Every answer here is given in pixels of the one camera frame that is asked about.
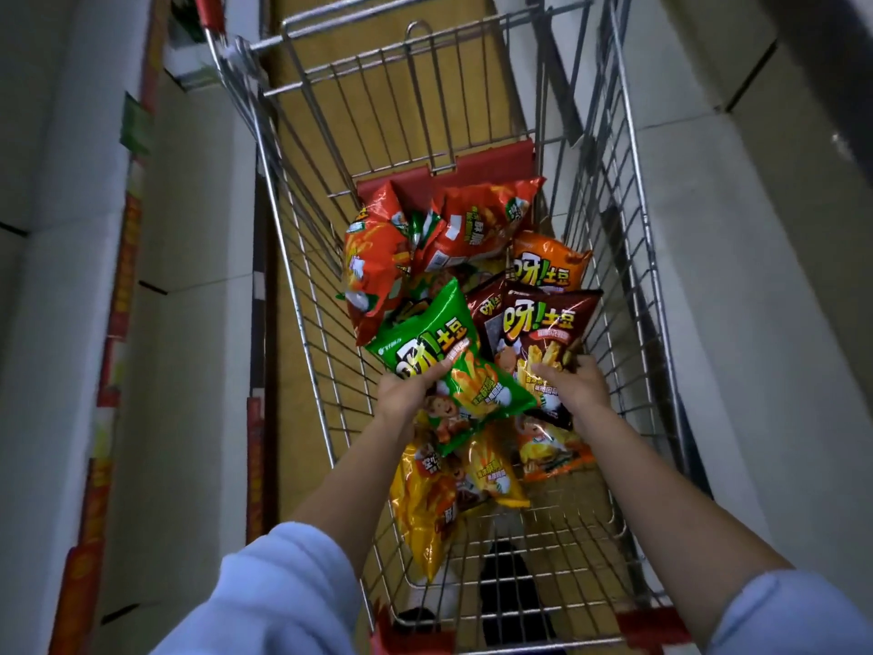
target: metal shopping cart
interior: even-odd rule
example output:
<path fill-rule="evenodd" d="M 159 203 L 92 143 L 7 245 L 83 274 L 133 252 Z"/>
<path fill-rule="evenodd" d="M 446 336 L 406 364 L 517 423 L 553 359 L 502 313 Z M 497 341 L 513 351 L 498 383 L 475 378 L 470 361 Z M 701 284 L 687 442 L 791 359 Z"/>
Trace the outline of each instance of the metal shopping cart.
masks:
<path fill-rule="evenodd" d="M 524 0 L 433 28 L 429 5 L 437 0 L 341 0 L 288 17 L 278 35 L 247 43 L 224 33 L 219 0 L 198 0 L 218 75 L 256 138 L 299 325 L 300 367 L 313 386 L 332 465 L 370 418 L 381 374 L 376 359 L 355 347 L 334 298 L 343 291 L 343 234 L 361 201 L 388 177 L 404 205 L 424 209 L 440 185 L 542 174 L 549 181 L 535 203 L 540 230 L 591 250 L 583 286 L 604 291 L 587 351 L 601 364 L 617 411 L 687 471 L 627 101 L 622 40 L 630 1 L 554 8 Z M 308 63 L 314 36 L 332 33 L 340 47 L 353 32 L 379 41 L 372 22 L 386 16 L 396 19 L 400 41 Z M 272 78 L 263 64 L 271 64 Z M 374 644 L 392 650 L 400 625 L 433 630 L 420 647 L 490 651 L 482 626 L 514 616 L 526 618 L 518 621 L 522 632 L 531 619 L 547 618 L 553 631 L 539 645 L 501 652 L 608 645 L 656 652 L 690 640 L 596 465 L 529 489 L 532 506 L 519 517 L 524 529 L 510 536 L 527 572 L 487 580 L 480 570 L 503 555 L 492 549 L 493 517 L 467 520 L 448 554 L 458 579 L 431 587 L 417 581 L 386 508 L 361 579 Z M 538 606 L 483 612 L 483 584 L 526 580 L 536 584 Z M 457 592 L 457 610 L 434 620 L 399 617 L 409 589 L 421 586 L 440 601 Z"/>

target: person's left hand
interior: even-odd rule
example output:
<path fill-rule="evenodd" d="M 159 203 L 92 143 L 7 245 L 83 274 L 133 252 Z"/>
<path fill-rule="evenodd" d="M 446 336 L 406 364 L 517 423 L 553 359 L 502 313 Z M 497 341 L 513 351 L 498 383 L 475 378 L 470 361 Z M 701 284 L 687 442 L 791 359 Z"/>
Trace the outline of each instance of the person's left hand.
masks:
<path fill-rule="evenodd" d="M 396 432 L 402 443 L 412 440 L 412 419 L 424 402 L 424 394 L 452 367 L 452 361 L 443 359 L 424 374 L 401 379 L 387 372 L 379 380 L 379 401 L 376 404 L 376 417 L 382 418 L 392 432 Z"/>

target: floor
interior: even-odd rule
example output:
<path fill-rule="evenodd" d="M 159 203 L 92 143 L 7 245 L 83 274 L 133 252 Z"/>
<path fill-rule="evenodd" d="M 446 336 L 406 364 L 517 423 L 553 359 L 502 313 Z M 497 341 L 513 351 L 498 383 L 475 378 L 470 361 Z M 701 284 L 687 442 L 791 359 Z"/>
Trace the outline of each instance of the floor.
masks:
<path fill-rule="evenodd" d="M 285 18 L 330 0 L 274 0 L 274 17 Z M 410 9 L 368 19 L 341 30 L 324 32 L 294 42 L 299 64 L 304 69 L 326 64 L 348 55 L 375 50 L 403 39 L 409 23 L 426 18 L 433 31 L 471 22 L 493 13 L 491 0 L 432 0 Z M 332 160 L 339 153 L 348 173 L 364 175 L 380 166 L 421 156 L 433 156 L 439 168 L 449 158 L 439 154 L 452 147 L 476 143 L 491 144 L 513 130 L 514 93 L 502 63 L 502 40 L 488 34 L 484 40 L 463 42 L 438 52 L 440 86 L 434 77 L 430 54 L 404 58 L 396 51 L 374 53 L 361 62 L 350 61 L 311 74 L 315 82 L 308 93 L 316 101 L 323 120 L 316 119 L 301 88 L 278 96 L 279 138 L 288 158 L 291 196 L 298 203 L 301 218 L 296 221 L 290 208 L 286 216 L 291 279 L 296 299 L 281 272 L 279 285 L 279 511 L 288 519 L 330 470 L 332 461 L 368 422 L 370 395 L 381 373 L 372 358 L 358 355 L 342 303 L 334 298 L 340 291 L 332 273 L 332 242 L 341 239 L 347 221 L 355 214 L 351 197 L 338 194 L 346 189 Z M 400 55 L 396 61 L 392 57 Z M 360 71 L 368 60 L 384 58 L 378 68 Z M 416 98 L 415 69 L 421 105 Z M 282 53 L 270 61 L 274 86 L 299 80 L 293 57 Z M 334 147 L 320 131 L 320 121 L 330 130 Z M 308 213 L 311 224 L 302 220 Z M 299 311 L 307 345 L 301 345 Z M 314 371 L 307 370 L 309 354 Z M 320 414 L 312 399 L 312 385 L 324 403 L 322 436 Z M 532 488 L 534 506 L 524 516 L 527 537 L 515 542 L 526 550 L 528 566 L 537 579 L 544 606 L 555 629 L 565 638 L 593 637 L 615 633 L 614 598 L 627 596 L 627 570 L 618 548 L 607 536 L 616 531 L 618 520 L 607 500 L 599 473 L 574 474 Z M 479 564 L 465 565 L 487 551 L 487 524 L 475 520 L 457 539 L 450 554 L 464 581 L 464 592 L 474 587 Z M 380 560 L 371 556 L 365 583 L 372 596 L 390 595 L 402 609 L 408 584 L 402 579 L 409 571 L 409 555 L 397 546 L 387 512 L 377 541 Z M 459 642 L 466 647 L 484 647 L 477 628 L 477 595 L 462 595 Z M 366 621 L 359 621 L 359 645 L 366 636 Z"/>

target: maroon chip bag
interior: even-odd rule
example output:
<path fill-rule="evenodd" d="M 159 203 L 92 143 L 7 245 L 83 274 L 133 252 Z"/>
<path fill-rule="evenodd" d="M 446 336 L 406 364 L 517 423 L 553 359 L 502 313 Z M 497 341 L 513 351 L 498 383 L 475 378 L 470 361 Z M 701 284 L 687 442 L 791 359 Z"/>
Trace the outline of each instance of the maroon chip bag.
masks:
<path fill-rule="evenodd" d="M 467 307 L 479 333 L 479 348 L 489 361 L 503 332 L 503 290 L 507 278 L 498 273 L 467 294 Z"/>
<path fill-rule="evenodd" d="M 526 413 L 563 429 L 573 429 L 573 418 L 557 389 L 529 366 L 543 363 L 563 370 L 572 360 L 568 350 L 585 332 L 595 313 L 601 290 L 549 293 L 511 283 L 503 293 L 501 338 L 494 361 L 537 398 Z"/>

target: light blue shirt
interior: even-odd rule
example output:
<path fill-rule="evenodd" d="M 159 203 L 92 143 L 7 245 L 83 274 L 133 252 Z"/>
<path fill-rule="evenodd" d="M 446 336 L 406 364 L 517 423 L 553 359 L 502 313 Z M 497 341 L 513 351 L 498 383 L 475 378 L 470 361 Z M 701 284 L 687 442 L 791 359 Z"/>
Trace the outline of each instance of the light blue shirt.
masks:
<path fill-rule="evenodd" d="M 353 653 L 361 588 L 317 528 L 281 524 L 224 558 L 215 591 L 154 655 Z M 722 617 L 710 655 L 873 653 L 873 627 L 818 574 L 753 579 Z"/>

